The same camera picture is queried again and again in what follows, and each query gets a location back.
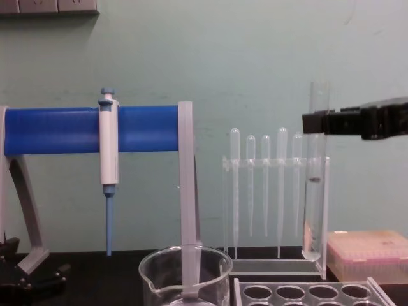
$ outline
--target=pipette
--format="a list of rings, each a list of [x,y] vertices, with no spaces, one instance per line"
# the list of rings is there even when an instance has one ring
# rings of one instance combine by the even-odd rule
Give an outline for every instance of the pipette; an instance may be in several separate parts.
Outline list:
[[[224,191],[222,193],[222,201],[223,201],[223,222],[224,222],[224,252],[228,253],[228,172],[225,169],[226,165],[227,165],[227,159],[224,156],[222,158],[222,166],[224,167],[224,171],[222,171],[222,186],[224,188]]]
[[[106,254],[112,254],[113,196],[118,183],[118,102],[112,98],[112,88],[102,88],[104,99],[99,103],[99,155],[101,183],[106,203]]]
[[[255,136],[249,135],[247,137],[249,236],[252,236],[252,221],[254,219],[254,160]]]
[[[293,222],[295,235],[298,236],[298,220],[300,206],[300,159],[302,158],[302,134],[296,133],[292,138],[293,158]]]
[[[268,202],[269,202],[269,160],[270,160],[270,137],[262,136],[261,158],[263,160],[263,224],[265,236],[268,236]]]
[[[240,131],[232,129],[230,134],[230,154],[232,162],[232,192],[233,192],[233,239],[234,239],[234,258],[237,258],[238,237],[239,237],[239,176],[240,165]]]
[[[284,218],[284,193],[285,193],[285,162],[286,149],[288,147],[288,131],[281,127],[278,130],[277,158],[279,160],[279,177],[278,177],[278,258],[281,257],[281,245],[283,235],[283,218]]]

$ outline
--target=dropper rack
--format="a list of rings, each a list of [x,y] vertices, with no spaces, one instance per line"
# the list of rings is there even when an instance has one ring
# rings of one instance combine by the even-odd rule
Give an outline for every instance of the dropper rack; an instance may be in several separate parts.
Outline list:
[[[288,157],[288,131],[281,127],[277,132],[276,157],[271,158],[271,143],[268,135],[261,137],[261,157],[256,158],[257,139],[253,135],[248,135],[245,142],[246,155],[241,154],[240,146],[240,131],[233,128],[230,133],[230,158],[223,157],[222,159],[222,189],[223,189],[223,210],[224,210],[224,250],[233,247],[234,269],[233,275],[319,275],[322,279],[326,278],[326,233],[327,233],[327,202],[328,202],[328,172],[330,160],[326,158],[324,182],[324,207],[323,207],[323,226],[322,231],[322,255],[317,261],[308,261],[306,259],[280,259],[280,247],[282,245],[282,229],[284,214],[293,214],[295,220],[293,224],[293,234],[298,235],[300,209],[304,205],[304,194],[301,194],[301,171],[305,171],[307,159],[302,157],[302,142],[305,138],[300,133],[291,135],[291,157]],[[262,172],[262,200],[254,201],[254,173]],[[272,171],[277,173],[277,193],[270,192],[270,180]],[[247,177],[247,197],[240,197],[239,187],[240,179],[243,177],[241,173],[246,172]],[[290,175],[292,180],[293,197],[292,203],[285,203],[284,198],[284,183],[285,175]],[[271,203],[276,202],[277,207],[270,211]],[[248,211],[248,228],[240,227],[240,207],[242,203],[247,203]],[[241,232],[249,231],[249,236],[252,237],[254,226],[254,209],[263,210],[263,224],[257,223],[256,226],[263,226],[265,236],[268,234],[277,235],[277,245],[266,245],[267,247],[277,246],[277,258],[270,259],[240,259],[239,235]],[[278,214],[277,224],[268,224],[268,220],[272,214]]]

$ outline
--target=white stand frame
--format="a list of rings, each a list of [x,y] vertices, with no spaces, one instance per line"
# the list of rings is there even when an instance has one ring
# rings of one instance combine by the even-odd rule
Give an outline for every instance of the white stand frame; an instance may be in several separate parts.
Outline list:
[[[196,161],[194,156],[193,104],[178,104],[178,158],[180,165],[181,244],[201,245]],[[194,297],[198,290],[201,251],[195,247],[182,250],[183,296]]]
[[[24,156],[6,157],[4,154],[4,141],[6,136],[6,110],[7,106],[0,106],[0,243],[4,243],[5,214],[6,214],[6,192],[7,173],[10,172],[20,200],[27,226],[31,250],[30,253],[18,264],[27,274],[34,271],[49,255],[49,250],[45,247],[43,235],[38,218],[36,202],[34,200],[33,189],[31,187],[30,176]]]

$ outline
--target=white plastic bar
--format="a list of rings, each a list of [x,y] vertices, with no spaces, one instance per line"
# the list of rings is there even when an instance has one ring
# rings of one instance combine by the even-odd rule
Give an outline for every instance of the white plastic bar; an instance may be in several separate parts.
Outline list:
[[[182,245],[198,245],[198,203],[196,197],[196,172],[194,161],[193,104],[178,104],[178,160],[180,163],[180,214]],[[197,297],[194,287],[200,276],[201,252],[196,248],[182,250],[183,297]]]
[[[25,156],[9,156],[8,160],[10,174],[20,200],[31,244],[30,253],[18,263],[18,266],[25,273],[30,274],[48,257],[49,251],[44,246],[40,219]]]
[[[305,168],[306,166],[306,158],[300,158],[300,166],[301,168]],[[285,167],[286,168],[291,168],[295,165],[295,163],[293,162],[292,158],[286,158],[285,161]],[[256,175],[256,169],[263,169],[264,166],[264,159],[263,158],[257,158],[254,160],[254,175]],[[232,161],[229,159],[226,159],[225,164],[224,164],[224,169],[228,172],[232,169]],[[271,158],[269,159],[269,168],[278,168],[279,167],[279,159],[277,158]],[[240,164],[239,164],[239,168],[242,169],[247,169],[248,168],[248,160],[246,159],[241,159],[240,160]]]
[[[263,160],[263,225],[265,236],[268,236],[268,202],[269,202],[269,160],[270,160],[270,137],[262,136],[261,158]]]
[[[7,106],[0,106],[0,244],[4,243],[6,230],[6,192],[7,192],[7,159],[4,155],[4,140],[6,139],[6,110]]]
[[[300,165],[302,158],[302,134],[296,133],[292,138],[293,158],[293,223],[295,236],[298,236],[299,206],[300,206]]]
[[[242,306],[240,280],[234,279],[235,306]]]
[[[254,219],[254,160],[255,160],[255,136],[247,137],[247,162],[248,162],[248,216],[249,236],[252,236],[252,224]]]
[[[234,258],[237,258],[238,239],[239,239],[239,165],[240,165],[240,131],[232,129],[230,134],[230,154],[232,160],[232,190],[233,190],[233,239],[234,239]]]
[[[278,177],[278,222],[277,222],[277,238],[278,238],[278,258],[281,258],[281,245],[283,235],[283,220],[284,220],[284,193],[285,193],[285,161],[286,151],[288,148],[288,131],[281,127],[278,130],[277,143],[277,158],[279,160],[279,177]]]

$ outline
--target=blue pipette holder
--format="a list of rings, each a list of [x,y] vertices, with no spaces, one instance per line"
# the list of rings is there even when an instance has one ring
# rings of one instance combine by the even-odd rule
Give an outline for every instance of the blue pipette holder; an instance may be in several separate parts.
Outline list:
[[[10,171],[24,213],[31,251],[18,265],[30,274],[47,256],[25,155],[99,153],[98,108],[0,107],[0,245],[4,243],[6,175]],[[118,110],[119,152],[178,151],[181,244],[200,244],[193,106],[122,106]]]

